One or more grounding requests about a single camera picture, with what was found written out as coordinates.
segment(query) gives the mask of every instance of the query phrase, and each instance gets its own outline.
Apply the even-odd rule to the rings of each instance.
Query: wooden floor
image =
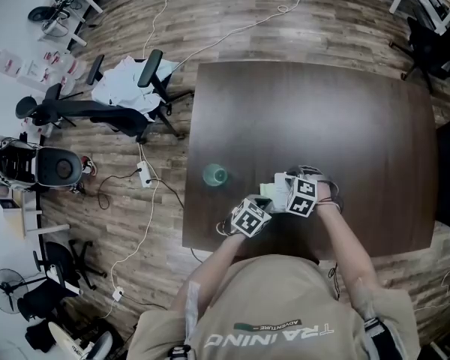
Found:
[[[84,28],[80,32],[88,46],[76,47],[73,51],[76,56],[91,64],[103,53],[104,69],[116,65],[126,55],[142,57],[152,20],[164,6],[164,0],[133,0],[113,11],[127,1],[102,1],[104,14],[95,22],[103,22],[95,29]],[[156,31],[145,49],[145,56],[158,48],[166,59],[180,62],[230,30],[276,13],[278,5],[292,7],[295,3],[296,0],[169,0],[168,8],[156,21]],[[194,87],[198,64],[217,60],[310,62],[400,78],[400,73],[410,66],[410,60],[390,49],[388,43],[393,39],[405,44],[406,17],[417,7],[417,1],[403,0],[395,15],[388,12],[391,3],[392,0],[301,0],[293,12],[234,34],[194,56],[173,74],[170,87],[172,90]],[[83,81],[84,78],[78,88],[89,90]],[[418,72],[410,83],[425,85]],[[450,119],[450,80],[433,79],[433,84],[436,89],[433,111],[437,125],[441,125]],[[190,130],[191,104],[191,99],[187,99],[174,107],[170,121],[180,131]],[[110,272],[112,264],[133,252],[143,238],[152,207],[152,189],[141,188],[136,175],[111,179],[103,186],[103,191],[109,194],[110,207],[102,210],[95,196],[98,185],[107,176],[127,176],[136,169],[137,144],[104,125],[90,121],[77,124],[76,128],[65,125],[62,130],[55,130],[47,145],[92,157],[98,174],[85,180],[87,196],[53,190],[43,195],[45,223],[71,225],[70,232],[46,237],[59,242],[65,242],[70,236],[93,240],[94,247],[88,256],[90,263]],[[154,125],[152,130],[144,146],[145,154],[157,174],[183,199],[188,139],[176,140],[162,124]],[[191,252],[181,246],[181,229],[182,209],[175,196],[160,186],[147,238],[135,256],[115,267],[115,284],[124,287],[126,295],[141,302],[170,305],[182,282],[199,264]],[[207,255],[196,253],[201,258]],[[373,261],[384,284],[408,290],[415,308],[450,302],[446,288],[440,286],[444,274],[450,270],[450,229],[447,226],[436,224],[430,249]],[[332,264],[321,265],[326,269]],[[103,316],[112,302],[110,276],[91,278],[98,289],[94,292],[86,289],[82,298],[69,298],[68,303],[85,317]],[[445,284],[450,284],[450,277],[445,279]],[[147,308],[122,299],[107,319],[128,336],[140,313]],[[421,341],[427,343],[450,322],[450,307],[417,310],[416,318]]]

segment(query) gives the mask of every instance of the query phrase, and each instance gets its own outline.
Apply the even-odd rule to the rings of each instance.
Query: chair base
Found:
[[[410,76],[410,74],[416,69],[419,68],[421,73],[423,74],[424,80],[427,83],[427,87],[428,87],[428,91],[430,92],[430,94],[434,93],[434,89],[432,87],[432,82],[430,80],[430,76],[428,76],[428,72],[427,69],[425,68],[425,66],[420,65],[414,58],[413,55],[413,51],[411,51],[410,49],[404,48],[396,43],[394,43],[393,41],[390,41],[388,43],[388,46],[390,48],[396,48],[397,50],[400,50],[401,52],[405,53],[407,56],[409,56],[412,60],[413,60],[413,64],[412,67],[410,67],[410,69],[407,72],[402,72],[400,74],[400,78],[405,81],[407,80],[408,76]]]
[[[75,251],[74,245],[76,243],[77,243],[77,240],[69,240],[68,241],[68,244],[70,245],[70,251],[71,251],[72,256],[73,256],[73,261],[75,262],[76,269],[82,275],[82,278],[86,282],[86,284],[88,285],[88,288],[90,288],[91,290],[96,290],[97,286],[92,285],[90,283],[89,276],[87,275],[87,272],[90,272],[90,273],[93,273],[95,275],[101,276],[102,278],[106,278],[107,277],[107,273],[106,272],[102,272],[102,271],[97,271],[96,269],[93,269],[93,268],[91,268],[91,267],[89,267],[88,265],[85,264],[85,254],[86,254],[86,251],[87,251],[87,247],[93,246],[93,242],[92,241],[85,241],[85,243],[83,244],[82,251],[80,252],[80,255],[78,255],[77,252]]]
[[[177,101],[184,96],[192,95],[194,97],[195,91],[192,89],[188,89],[187,91],[180,92],[178,94],[174,94],[172,96],[167,96],[168,100],[165,104],[160,105],[157,108],[157,117],[165,124],[165,126],[169,129],[171,134],[175,136],[178,140],[183,140],[187,135],[185,133],[179,133],[168,121],[167,117],[165,117],[164,113],[161,111],[161,107],[166,107],[166,115],[172,115],[172,105],[174,101]],[[139,144],[146,143],[146,132],[143,132],[141,135],[136,137],[136,142]]]

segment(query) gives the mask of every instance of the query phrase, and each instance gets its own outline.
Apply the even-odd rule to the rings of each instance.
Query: beige t-shirt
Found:
[[[350,297],[355,309],[334,299],[319,267],[308,260],[245,260],[230,267],[188,343],[198,360],[369,359],[364,319],[374,315],[390,328],[405,359],[418,357],[407,292],[359,284]],[[165,359],[184,340],[180,313],[150,310],[140,317],[127,359]]]

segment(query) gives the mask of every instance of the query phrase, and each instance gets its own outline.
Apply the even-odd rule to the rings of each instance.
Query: green glass cup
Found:
[[[226,182],[227,179],[227,170],[221,165],[209,164],[203,170],[203,181],[210,187],[218,187]]]

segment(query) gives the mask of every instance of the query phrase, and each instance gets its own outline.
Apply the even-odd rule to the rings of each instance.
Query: wall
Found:
[[[0,0],[0,50],[8,49],[18,55],[28,55],[39,46],[40,27],[26,19],[28,12],[44,5],[48,0]],[[15,105],[24,96],[40,95],[10,77],[0,74],[0,134],[18,137],[20,120]],[[38,249],[38,240],[20,241],[13,237],[0,210],[0,269],[9,268],[26,277],[37,272],[32,251]],[[36,322],[26,322],[20,314],[9,315],[0,310],[0,360],[64,359],[59,348],[48,354],[34,351],[24,338],[26,327]]]

